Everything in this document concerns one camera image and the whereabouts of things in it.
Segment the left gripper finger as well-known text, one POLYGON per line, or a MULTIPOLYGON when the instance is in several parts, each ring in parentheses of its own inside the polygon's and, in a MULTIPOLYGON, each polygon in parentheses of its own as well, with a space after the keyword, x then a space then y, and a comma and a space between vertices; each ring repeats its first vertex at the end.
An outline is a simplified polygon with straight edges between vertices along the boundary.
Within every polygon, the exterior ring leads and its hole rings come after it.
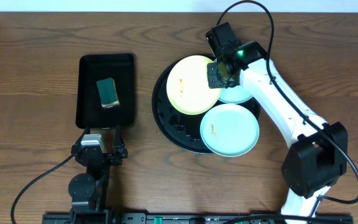
POLYGON ((121 137, 121 127, 120 126, 117 126, 115 128, 115 134, 114 134, 114 140, 113 140, 112 146, 116 151, 124 150, 124 143, 123 143, 122 137, 121 137))
POLYGON ((89 134, 89 133, 90 133, 90 128, 89 128, 89 127, 85 127, 85 129, 84 129, 84 131, 82 132, 82 134, 80 135, 80 137, 75 141, 74 146, 80 146, 83 137, 84 137, 86 134, 89 134))

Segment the yellow plate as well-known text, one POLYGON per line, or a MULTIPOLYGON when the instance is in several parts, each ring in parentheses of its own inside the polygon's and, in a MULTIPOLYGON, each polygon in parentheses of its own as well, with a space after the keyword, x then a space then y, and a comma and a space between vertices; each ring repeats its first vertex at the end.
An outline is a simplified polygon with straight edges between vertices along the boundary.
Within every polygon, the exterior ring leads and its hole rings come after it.
POLYGON ((196 115, 208 111, 219 99, 220 88, 208 85, 207 65, 212 60, 202 55, 181 59, 167 78, 167 96, 172 106, 183 114, 196 115))

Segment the green yellow sponge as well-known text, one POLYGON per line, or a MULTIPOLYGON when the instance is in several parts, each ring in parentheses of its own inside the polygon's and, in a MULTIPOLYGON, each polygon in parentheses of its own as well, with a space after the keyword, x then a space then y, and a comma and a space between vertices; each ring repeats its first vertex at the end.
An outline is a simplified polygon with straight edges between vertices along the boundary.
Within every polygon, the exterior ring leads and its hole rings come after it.
POLYGON ((120 105, 113 78, 99 80, 96 82, 96 85, 103 108, 112 108, 120 105))

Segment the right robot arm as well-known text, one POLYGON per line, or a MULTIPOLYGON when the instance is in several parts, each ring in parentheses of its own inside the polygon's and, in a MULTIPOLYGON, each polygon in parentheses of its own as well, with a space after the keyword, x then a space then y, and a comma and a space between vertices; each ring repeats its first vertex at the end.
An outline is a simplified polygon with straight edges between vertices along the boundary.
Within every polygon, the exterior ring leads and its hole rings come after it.
POLYGON ((220 101, 258 101, 285 139, 289 152, 282 174, 289 185, 283 215, 313 217, 320 201, 347 170, 348 135, 312 111, 280 76, 256 41, 209 41, 216 61, 208 67, 210 88, 220 101))

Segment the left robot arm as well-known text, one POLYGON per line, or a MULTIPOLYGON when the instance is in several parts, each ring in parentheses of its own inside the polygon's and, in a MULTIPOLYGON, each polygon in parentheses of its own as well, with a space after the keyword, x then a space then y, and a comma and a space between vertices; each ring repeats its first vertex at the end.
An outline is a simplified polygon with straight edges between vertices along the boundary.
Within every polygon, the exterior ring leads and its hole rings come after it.
POLYGON ((113 152, 105 152, 101 134, 91 134, 85 128, 71 147, 71 154, 86 172, 74 176, 69 185, 71 197, 70 223, 120 223, 120 214, 106 206, 110 168, 120 166, 128 156, 117 126, 113 139, 113 152))

